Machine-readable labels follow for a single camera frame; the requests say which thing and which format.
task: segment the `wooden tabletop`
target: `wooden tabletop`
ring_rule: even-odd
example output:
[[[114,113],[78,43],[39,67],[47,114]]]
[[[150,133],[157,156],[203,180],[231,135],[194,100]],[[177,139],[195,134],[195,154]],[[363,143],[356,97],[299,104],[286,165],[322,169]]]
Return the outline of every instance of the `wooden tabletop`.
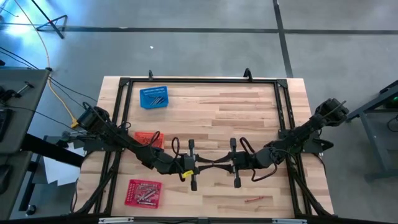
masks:
[[[98,106],[112,116],[120,77],[104,77]],[[311,116],[304,81],[288,79],[295,124],[301,125]],[[145,110],[139,104],[139,90],[167,85],[169,105],[166,108]],[[123,93],[120,122],[126,90]],[[181,142],[181,152],[188,151],[188,140],[195,140],[196,153],[207,159],[218,159],[229,151],[229,139],[246,137],[255,150],[277,139],[279,120],[275,94],[270,84],[229,83],[135,83],[127,119],[134,131],[157,131],[165,135],[165,151],[173,155],[171,140]],[[238,142],[238,150],[243,150]],[[104,153],[95,152],[84,162],[78,181],[78,210],[98,185]],[[333,213],[323,166],[311,154],[302,155],[308,188]],[[257,170],[258,177],[273,170]],[[141,165],[135,155],[124,151],[119,167],[112,215],[148,217],[293,217],[292,200],[285,162],[277,172],[259,182],[251,182],[251,170],[239,172],[242,187],[235,189],[233,174],[212,168],[197,176],[198,191],[190,190],[190,181],[181,182],[178,175],[160,175]],[[158,209],[124,205],[130,179],[154,180],[163,183]],[[300,208],[302,194],[298,192]],[[102,209],[106,204],[105,190]],[[244,203],[246,199],[263,196],[262,200]]]

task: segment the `white paper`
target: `white paper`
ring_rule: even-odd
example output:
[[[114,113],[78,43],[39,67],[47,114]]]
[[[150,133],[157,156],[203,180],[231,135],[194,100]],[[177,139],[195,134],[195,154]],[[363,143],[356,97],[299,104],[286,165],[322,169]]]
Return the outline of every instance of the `white paper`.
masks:
[[[68,143],[67,150],[81,156],[84,156],[85,154],[82,147],[75,149],[73,142]],[[79,167],[58,162],[54,159],[50,159],[47,157],[44,157],[44,166],[45,166],[45,175],[47,176],[47,182],[52,183],[57,180],[58,186],[76,182],[77,178],[80,175]]]

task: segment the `small red tool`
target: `small red tool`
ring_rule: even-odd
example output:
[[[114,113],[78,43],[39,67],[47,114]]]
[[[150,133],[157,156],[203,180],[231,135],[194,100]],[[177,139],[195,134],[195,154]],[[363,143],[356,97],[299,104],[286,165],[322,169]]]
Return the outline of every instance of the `small red tool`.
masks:
[[[247,199],[247,200],[244,201],[244,203],[254,202],[256,200],[261,200],[263,198],[264,198],[264,196],[260,196],[260,197],[256,197],[256,198],[252,198],[252,199]]]
[[[137,142],[146,145],[150,143],[150,140],[152,139],[152,136],[154,134],[155,133],[136,131],[134,133],[134,139]],[[152,144],[152,146],[163,148],[163,140],[164,140],[164,134],[160,134],[159,137],[156,139],[156,141]]]
[[[130,180],[124,204],[141,208],[158,208],[161,189],[160,182]]]

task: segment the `black tripod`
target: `black tripod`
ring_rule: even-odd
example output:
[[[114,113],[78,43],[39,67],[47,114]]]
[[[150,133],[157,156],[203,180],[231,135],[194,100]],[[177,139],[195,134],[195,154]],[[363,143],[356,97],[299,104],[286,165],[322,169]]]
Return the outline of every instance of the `black tripod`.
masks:
[[[62,31],[64,31],[64,30],[65,30],[65,24],[66,24],[66,21],[67,21],[68,16],[67,16],[67,15],[63,15],[63,16],[60,16],[60,17],[58,17],[58,18],[56,18],[56,19],[52,19],[52,20],[51,20],[51,19],[44,13],[44,11],[40,8],[40,6],[39,6],[34,0],[32,0],[32,2],[33,2],[33,4],[35,4],[35,6],[39,9],[39,11],[43,14],[43,16],[48,20],[48,22],[46,22],[45,24],[36,27],[36,30],[37,30],[37,31],[40,31],[40,28],[43,28],[43,27],[45,27],[45,26],[47,26],[47,25],[50,24],[50,25],[52,26],[52,28],[54,29],[54,31],[57,32],[57,34],[61,37],[61,39],[64,39],[64,36],[61,34],[60,30],[58,29],[58,27],[57,27],[53,22],[55,22],[55,21],[57,21],[57,20],[59,20],[59,19],[65,18],[64,26],[62,27]]]

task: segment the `blue plastic basket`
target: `blue plastic basket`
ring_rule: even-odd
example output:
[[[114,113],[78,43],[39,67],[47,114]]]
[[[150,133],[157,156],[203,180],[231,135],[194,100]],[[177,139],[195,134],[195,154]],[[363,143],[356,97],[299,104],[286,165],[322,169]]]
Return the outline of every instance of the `blue plastic basket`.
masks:
[[[159,104],[153,104],[158,97],[162,97],[164,101]],[[145,109],[166,107],[169,104],[167,86],[142,89],[139,91],[139,98],[141,107]]]

